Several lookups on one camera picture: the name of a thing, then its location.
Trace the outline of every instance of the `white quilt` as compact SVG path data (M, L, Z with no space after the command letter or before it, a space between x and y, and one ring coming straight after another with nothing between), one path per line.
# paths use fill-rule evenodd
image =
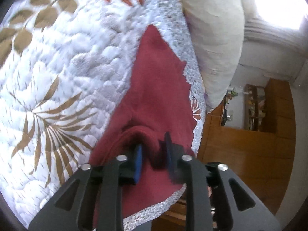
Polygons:
M198 151L204 90L179 0L130 2L17 0L0 25L0 191L25 227L88 161L129 89L149 24L187 61ZM158 217L182 192L126 218L125 230Z

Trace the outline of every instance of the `window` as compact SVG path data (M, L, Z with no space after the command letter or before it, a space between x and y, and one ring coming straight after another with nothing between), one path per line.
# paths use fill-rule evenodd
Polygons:
M255 0L258 14L265 21L280 27L299 29L308 12L305 0Z

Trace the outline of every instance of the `silver bolt head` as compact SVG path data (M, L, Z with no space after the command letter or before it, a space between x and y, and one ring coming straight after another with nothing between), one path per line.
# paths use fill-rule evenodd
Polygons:
M116 157L118 161L127 161L127 156L126 155L119 155Z
M190 155L182 155L183 161L191 161L193 158Z
M218 165L218 169L221 171L226 171L228 169L228 166L226 164L220 163Z
M91 165L90 165L89 163L82 164L82 165L81 165L81 169L82 169L83 171L90 170L90 169L91 169Z

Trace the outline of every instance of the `wooden cabinet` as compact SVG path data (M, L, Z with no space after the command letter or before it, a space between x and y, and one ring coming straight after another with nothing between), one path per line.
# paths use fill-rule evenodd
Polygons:
M263 105L265 100L264 88L247 84L245 86L245 130L258 131L263 118Z
M287 82L270 79L265 97L267 111L262 132L222 127L222 104L207 114L197 158L204 164L226 163L276 214L293 167L295 113ZM182 228L185 214L186 202L181 199L157 222L168 220Z

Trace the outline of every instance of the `red towel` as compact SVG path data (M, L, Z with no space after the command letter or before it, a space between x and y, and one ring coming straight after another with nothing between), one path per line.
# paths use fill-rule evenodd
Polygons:
M197 123L190 106L190 84L183 76L184 67L185 62L173 53L156 27L148 26L133 66L131 87L115 109L89 161L91 165L101 165L127 147L143 144L140 181L136 186L123 188L124 218L166 200L182 187L170 181L161 143L164 134L170 132L173 143L193 154L190 148Z

